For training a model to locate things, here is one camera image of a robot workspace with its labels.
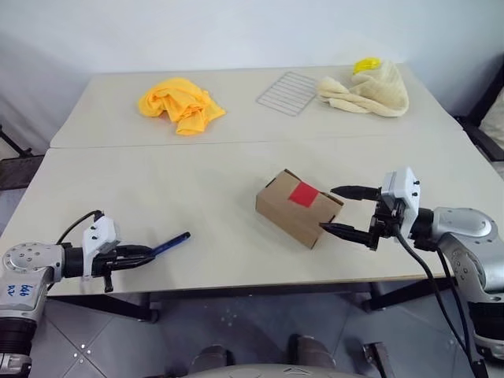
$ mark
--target tiled floor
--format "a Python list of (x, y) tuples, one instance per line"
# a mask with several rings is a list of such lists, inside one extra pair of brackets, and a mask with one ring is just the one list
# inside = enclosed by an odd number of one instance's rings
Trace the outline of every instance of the tiled floor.
[[(443, 293), (454, 313), (448, 293)], [(141, 378), (183, 375), (204, 347), (220, 343), (237, 364), (285, 362), (289, 335), (312, 335), (343, 372), (379, 377), (361, 344), (383, 341), (397, 377), (466, 378), (467, 362), (432, 298), (365, 313), (334, 294), (163, 302), (156, 324), (49, 300), (34, 339), (30, 377)]]

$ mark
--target red square sticker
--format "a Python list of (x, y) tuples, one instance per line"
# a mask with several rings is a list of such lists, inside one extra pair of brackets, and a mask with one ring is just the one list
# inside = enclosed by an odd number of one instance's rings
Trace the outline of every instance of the red square sticker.
[(305, 207), (310, 207), (318, 195), (318, 190), (307, 183), (299, 183), (292, 191), (289, 200)]

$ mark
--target metal grid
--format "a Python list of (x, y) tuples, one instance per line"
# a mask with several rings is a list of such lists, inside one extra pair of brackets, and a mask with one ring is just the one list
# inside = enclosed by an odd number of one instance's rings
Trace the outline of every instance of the metal grid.
[(317, 81), (311, 77), (286, 72), (256, 102), (288, 116), (299, 115), (315, 97)]

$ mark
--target black cable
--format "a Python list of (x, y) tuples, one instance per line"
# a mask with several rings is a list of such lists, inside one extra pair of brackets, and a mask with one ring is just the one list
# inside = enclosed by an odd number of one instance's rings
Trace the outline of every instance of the black cable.
[(61, 244), (63, 240), (66, 238), (66, 236), (73, 230), (78, 224), (82, 223), (85, 221), (87, 218), (89, 218), (91, 215), (94, 215), (94, 220), (96, 221), (99, 217), (103, 215), (103, 213), (100, 210), (93, 210), (87, 213), (86, 215), (83, 215), (80, 217), (78, 220), (73, 222), (70, 227), (68, 227), (63, 234), (61, 234), (60, 239), (57, 240), (56, 244)]
[(462, 342), (462, 339), (458, 335), (453, 323), (451, 322), (450, 317), (448, 316), (447, 309), (444, 306), (443, 299), (441, 298), (441, 294), (439, 293), (438, 285), (435, 283), (435, 279), (434, 279), (434, 276), (432, 275), (431, 269), (428, 267), (428, 265), (425, 263), (425, 261), (422, 260), (422, 258), (417, 255), (417, 253), (413, 250), (413, 248), (411, 248), (411, 246), (408, 244), (408, 242), (404, 239), (398, 225), (394, 226), (394, 232), (395, 232), (395, 237), (401, 243), (401, 245), (404, 247), (406, 252), (408, 252), (408, 254), (412, 258), (414, 258), (417, 261), (417, 263), (420, 264), (421, 267), (423, 268), (423, 270), (425, 271), (425, 274), (427, 275), (428, 282), (431, 284), (432, 290), (434, 291), (435, 299), (438, 302), (439, 308), (441, 309), (441, 312), (443, 313), (443, 316), (444, 316), (445, 320), (447, 321), (448, 326), (450, 327), (450, 330), (453, 332), (455, 339), (457, 339), (457, 341), (460, 344), (465, 355), (467, 355), (467, 350), (465, 348), (465, 344)]
[(465, 349), (466, 349), (466, 355), (467, 358), (469, 359), (469, 363), (472, 365), (473, 362), (473, 356), (471, 353), (471, 340), (469, 338), (469, 328), (467, 326), (467, 320), (465, 319), (465, 314), (464, 314), (464, 309), (462, 308), (462, 302), (460, 300), (460, 296), (458, 295), (457, 289), (455, 288), (455, 282), (453, 277), (450, 274), (450, 270), (448, 269), (448, 264), (447, 260), (443, 255), (443, 252), (441, 250), (437, 250), (439, 260), (441, 261), (441, 265), (443, 266), (443, 271), (444, 275), (448, 279), (448, 282), (450, 283), (450, 290), (451, 293), (454, 296), (455, 303), (457, 304), (457, 310), (458, 314), (460, 316), (460, 320), (462, 323), (462, 330), (464, 331), (464, 341), (465, 341)]

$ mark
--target table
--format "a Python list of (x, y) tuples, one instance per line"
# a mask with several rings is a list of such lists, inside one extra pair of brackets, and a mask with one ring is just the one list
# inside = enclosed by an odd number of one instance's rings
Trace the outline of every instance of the table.
[[(81, 214), (102, 209), (126, 243), (156, 246), (181, 232), (192, 238), (154, 263), (113, 274), (115, 292), (328, 284), (423, 278), (394, 241), (377, 252), (322, 235), (308, 250), (254, 211), (255, 195), (288, 168), (328, 190), (377, 187), (409, 165), (421, 205), (473, 207), (504, 228), (504, 183), (464, 132), (288, 142), (51, 149), (0, 239), (53, 243)], [(345, 201), (337, 221), (365, 229), (374, 202)], [(82, 228), (69, 240), (80, 245)], [(419, 252), (441, 274), (435, 254)], [(101, 294), (102, 280), (64, 280), (52, 295)]]
[[(346, 113), (314, 99), (297, 117), (259, 105), (256, 98), (285, 72), (320, 80), (332, 76), (347, 86), (352, 67), (237, 69), (206, 72), (152, 72), (97, 75), (88, 84), (51, 147), (151, 146), (323, 139), (360, 135), (411, 135), (461, 130), (405, 65), (399, 65), (410, 108), (399, 118)], [(208, 90), (227, 110), (207, 132), (181, 137), (164, 118), (142, 116), (138, 99), (153, 85), (183, 76)]]

